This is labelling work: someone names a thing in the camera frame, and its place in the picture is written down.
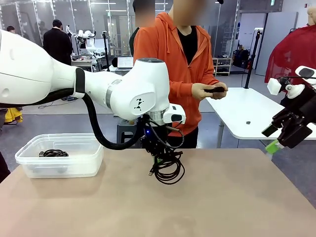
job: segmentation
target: beige tabletop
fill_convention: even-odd
[[[0,237],[315,237],[316,210],[259,150],[184,150],[173,186],[144,150],[105,151],[96,177],[0,185]]]

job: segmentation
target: ceiling light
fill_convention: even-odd
[[[115,2],[110,2],[110,3],[106,3],[106,2],[92,2],[91,4],[116,4]]]
[[[106,11],[126,11],[126,10],[106,10]]]

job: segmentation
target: black object in hand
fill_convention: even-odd
[[[222,92],[225,92],[225,88],[223,87],[216,87],[214,89],[211,89],[211,90],[204,90],[205,92],[207,93],[222,93]]]

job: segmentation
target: table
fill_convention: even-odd
[[[84,60],[76,60],[76,61],[71,61],[71,66],[79,67],[79,68],[90,68],[91,71],[93,72],[93,66],[98,65],[98,70],[100,70],[100,64],[101,64],[101,59],[102,56],[97,56],[97,58],[92,58],[92,59],[84,59]]]
[[[111,65],[111,66],[109,67],[109,70],[110,70],[110,72],[112,72],[112,73],[115,73],[115,74],[124,76],[124,75],[126,75],[131,69],[128,69],[128,68],[126,68],[126,69],[123,69],[123,68],[116,68],[116,67],[113,67],[113,65]]]
[[[257,149],[184,150],[173,186],[144,150],[105,150],[96,177],[0,185],[1,237],[314,237],[316,210]]]
[[[254,89],[229,88],[225,98],[207,98],[207,101],[221,120],[217,148],[222,144],[224,126],[235,138],[245,140],[275,140],[281,134],[279,129],[270,137],[266,137],[262,131],[271,124],[273,116],[284,107]],[[306,140],[316,140],[316,126],[309,124],[308,127],[313,133]]]

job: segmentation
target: plastic container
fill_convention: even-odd
[[[68,157],[39,157],[41,151],[59,149]],[[103,159],[103,147],[94,134],[47,134],[29,141],[16,154],[30,178],[76,178],[95,176]]]

